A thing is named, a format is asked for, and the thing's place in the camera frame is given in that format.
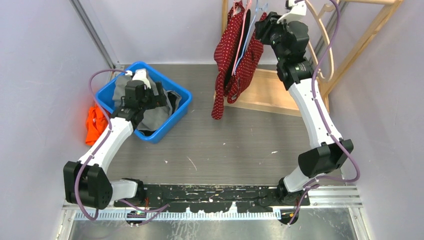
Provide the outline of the light blue hanger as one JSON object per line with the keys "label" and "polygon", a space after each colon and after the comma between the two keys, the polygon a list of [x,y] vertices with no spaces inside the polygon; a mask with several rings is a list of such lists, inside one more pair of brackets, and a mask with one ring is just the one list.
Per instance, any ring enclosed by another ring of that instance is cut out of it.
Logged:
{"label": "light blue hanger", "polygon": [[246,32],[247,33],[246,39],[243,40],[243,43],[244,43],[243,48],[242,48],[242,50],[239,51],[239,56],[237,58],[237,61],[234,64],[234,68],[233,68],[233,71],[232,71],[232,75],[233,76],[236,74],[237,67],[239,66],[239,64],[240,64],[243,56],[245,55],[245,53],[247,51],[248,44],[249,44],[249,42],[251,40],[251,37],[252,37],[252,34],[253,34],[252,33],[253,32],[253,30],[252,30],[253,29],[253,25],[256,22],[256,18],[257,18],[258,12],[262,11],[262,12],[265,13],[267,11],[267,9],[268,9],[268,3],[265,3],[262,7],[259,7],[259,1],[258,0],[256,1],[256,4],[255,4],[255,13],[254,13],[254,15],[252,17],[252,20],[251,20],[250,24],[249,24],[248,31]]}

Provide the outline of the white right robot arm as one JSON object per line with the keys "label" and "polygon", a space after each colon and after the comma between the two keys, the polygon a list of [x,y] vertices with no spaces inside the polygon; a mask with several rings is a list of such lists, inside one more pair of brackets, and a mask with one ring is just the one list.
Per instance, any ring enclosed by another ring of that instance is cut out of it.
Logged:
{"label": "white right robot arm", "polygon": [[300,111],[311,147],[298,156],[298,166],[281,178],[276,187],[276,199],[288,206],[304,193],[310,180],[339,169],[347,159],[346,152],[351,153],[354,145],[335,128],[313,77],[313,66],[305,58],[308,26],[296,20],[279,23],[279,18],[272,11],[264,20],[257,21],[255,38],[271,46],[277,58],[277,76]]}

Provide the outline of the red polka dot garment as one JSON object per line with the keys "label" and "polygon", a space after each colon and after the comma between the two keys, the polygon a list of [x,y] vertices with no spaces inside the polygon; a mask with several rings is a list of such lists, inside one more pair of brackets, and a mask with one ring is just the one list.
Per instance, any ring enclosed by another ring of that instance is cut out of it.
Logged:
{"label": "red polka dot garment", "polygon": [[[251,14],[248,13],[247,17],[251,19]],[[253,31],[250,42],[247,46],[247,51],[236,70],[235,79],[237,80],[238,85],[237,99],[251,84],[259,60],[264,52],[264,45],[259,40],[255,39],[255,35],[256,32]]]}
{"label": "red polka dot garment", "polygon": [[232,69],[242,27],[245,6],[241,0],[233,2],[227,13],[227,25],[214,51],[218,74],[215,80],[215,97],[211,117],[220,120],[224,114],[224,102],[233,103],[238,97],[238,84]]}

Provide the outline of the wooden hanger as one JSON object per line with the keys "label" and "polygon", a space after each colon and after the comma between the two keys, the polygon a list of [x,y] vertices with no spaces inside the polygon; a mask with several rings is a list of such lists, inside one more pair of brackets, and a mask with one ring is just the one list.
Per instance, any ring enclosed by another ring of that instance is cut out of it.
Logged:
{"label": "wooden hanger", "polygon": [[329,83],[335,75],[335,61],[333,49],[330,47],[327,51],[327,47],[331,43],[331,38],[329,34],[330,30],[325,26],[323,18],[326,13],[335,13],[337,15],[336,7],[333,3],[326,3],[317,11],[310,0],[305,0],[304,3],[320,32],[320,39],[315,47],[313,47],[311,41],[308,42],[307,49],[310,53],[310,62],[313,67],[317,67],[320,60],[327,60],[327,63],[322,62],[320,67],[318,67],[316,78],[320,83]]}

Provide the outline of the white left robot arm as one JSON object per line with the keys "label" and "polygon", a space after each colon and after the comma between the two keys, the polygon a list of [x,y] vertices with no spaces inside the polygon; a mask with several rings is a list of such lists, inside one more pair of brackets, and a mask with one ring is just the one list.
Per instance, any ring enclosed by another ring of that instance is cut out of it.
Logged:
{"label": "white left robot arm", "polygon": [[141,206],[147,197],[139,179],[123,178],[109,181],[108,167],[124,141],[133,134],[147,110],[165,107],[167,94],[160,81],[153,89],[146,80],[130,80],[120,98],[120,105],[110,116],[110,123],[96,143],[78,161],[63,167],[65,199],[68,203],[97,210],[124,199]]}

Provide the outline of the blue plastic bin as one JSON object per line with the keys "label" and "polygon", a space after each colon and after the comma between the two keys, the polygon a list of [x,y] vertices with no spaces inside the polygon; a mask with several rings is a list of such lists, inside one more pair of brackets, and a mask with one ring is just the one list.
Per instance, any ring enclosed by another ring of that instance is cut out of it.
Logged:
{"label": "blue plastic bin", "polygon": [[136,136],[156,144],[187,114],[192,94],[137,61],[101,88],[95,99],[112,121],[128,121]]}

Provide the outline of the wooden clothes rack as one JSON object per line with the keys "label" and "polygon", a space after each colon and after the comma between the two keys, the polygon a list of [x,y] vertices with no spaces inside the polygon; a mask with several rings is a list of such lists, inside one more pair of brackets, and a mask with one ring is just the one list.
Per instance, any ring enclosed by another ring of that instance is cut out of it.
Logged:
{"label": "wooden clothes rack", "polygon": [[[225,106],[310,116],[327,114],[326,102],[331,90],[355,62],[391,15],[399,0],[381,0],[382,9],[352,48],[340,67],[335,68],[333,43],[322,22],[326,12],[336,5],[325,4],[316,11],[308,1],[288,3],[288,12],[279,15],[263,12],[250,30],[249,5],[233,3],[227,14],[227,26],[214,52],[218,75],[214,87],[211,116],[219,120]],[[329,74],[324,76],[321,61],[313,50],[302,16],[310,11],[326,43]]]}

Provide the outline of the grey pleated skirt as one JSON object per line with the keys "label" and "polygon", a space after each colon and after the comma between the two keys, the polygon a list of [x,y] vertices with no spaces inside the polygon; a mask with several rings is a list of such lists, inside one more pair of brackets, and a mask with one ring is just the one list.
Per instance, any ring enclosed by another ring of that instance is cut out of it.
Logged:
{"label": "grey pleated skirt", "polygon": [[134,130],[149,137],[176,112],[182,96],[149,76],[132,79],[122,75],[115,80],[112,100],[115,110],[110,118],[125,119]]}

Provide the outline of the pink hanger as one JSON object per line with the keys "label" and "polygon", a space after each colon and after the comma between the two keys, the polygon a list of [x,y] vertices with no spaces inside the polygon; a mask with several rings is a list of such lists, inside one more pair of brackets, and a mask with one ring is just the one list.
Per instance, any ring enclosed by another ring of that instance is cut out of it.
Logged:
{"label": "pink hanger", "polygon": [[232,71],[231,71],[232,76],[233,76],[234,65],[235,65],[235,63],[238,59],[238,56],[240,54],[240,50],[242,50],[242,48],[243,48],[243,45],[244,45],[243,41],[247,37],[246,32],[248,31],[249,25],[252,21],[252,19],[248,18],[248,13],[251,14],[252,4],[253,4],[253,1],[248,0],[247,3],[246,3],[246,6],[245,6],[245,11],[243,13],[240,35],[239,35],[238,45],[237,45],[237,48],[236,48],[236,55],[235,55],[235,59],[234,59],[233,68],[232,68]]}

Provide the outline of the orange cloth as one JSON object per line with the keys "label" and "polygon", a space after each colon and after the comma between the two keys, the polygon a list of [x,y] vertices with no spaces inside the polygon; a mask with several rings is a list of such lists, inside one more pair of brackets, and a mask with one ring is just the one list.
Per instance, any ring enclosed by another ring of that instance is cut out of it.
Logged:
{"label": "orange cloth", "polygon": [[108,126],[107,118],[102,109],[102,107],[94,104],[88,110],[85,122],[87,129],[85,144],[88,146],[93,146]]}

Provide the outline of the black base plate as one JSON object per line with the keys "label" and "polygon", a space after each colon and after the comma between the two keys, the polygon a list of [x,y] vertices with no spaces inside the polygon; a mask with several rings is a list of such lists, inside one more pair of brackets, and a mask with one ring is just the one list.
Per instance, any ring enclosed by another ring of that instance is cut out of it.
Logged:
{"label": "black base plate", "polygon": [[231,206],[237,213],[266,213],[274,207],[310,205],[303,192],[278,195],[273,185],[194,185],[194,184],[146,184],[141,196],[127,199],[136,207],[158,209],[165,205],[167,212],[226,213]]}

